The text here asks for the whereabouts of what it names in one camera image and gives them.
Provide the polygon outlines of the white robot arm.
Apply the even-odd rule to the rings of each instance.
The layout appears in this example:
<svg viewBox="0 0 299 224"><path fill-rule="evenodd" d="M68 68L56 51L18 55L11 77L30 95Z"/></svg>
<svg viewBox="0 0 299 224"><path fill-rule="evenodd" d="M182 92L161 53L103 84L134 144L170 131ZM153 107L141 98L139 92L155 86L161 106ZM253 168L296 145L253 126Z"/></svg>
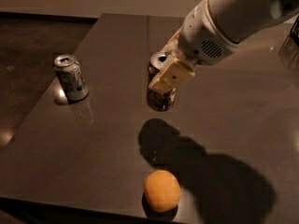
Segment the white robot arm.
<svg viewBox="0 0 299 224"><path fill-rule="evenodd" d="M232 55L250 35L299 11L299 0L202 0L163 48L167 54L149 88L167 93L194 77L197 64Z"/></svg>

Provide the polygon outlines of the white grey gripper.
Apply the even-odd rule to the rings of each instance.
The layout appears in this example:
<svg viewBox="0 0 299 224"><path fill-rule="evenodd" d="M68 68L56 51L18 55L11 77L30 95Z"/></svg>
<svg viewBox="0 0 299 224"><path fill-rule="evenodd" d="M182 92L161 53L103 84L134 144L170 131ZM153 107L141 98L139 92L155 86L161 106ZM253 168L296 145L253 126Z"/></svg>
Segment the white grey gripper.
<svg viewBox="0 0 299 224"><path fill-rule="evenodd" d="M162 51L179 54L181 50L199 64L214 65L234 54L238 47L213 21L209 0L202 0L187 15ZM159 94L170 92L195 76L194 69L175 55L153 55L150 64L158 73L152 78L149 88Z"/></svg>

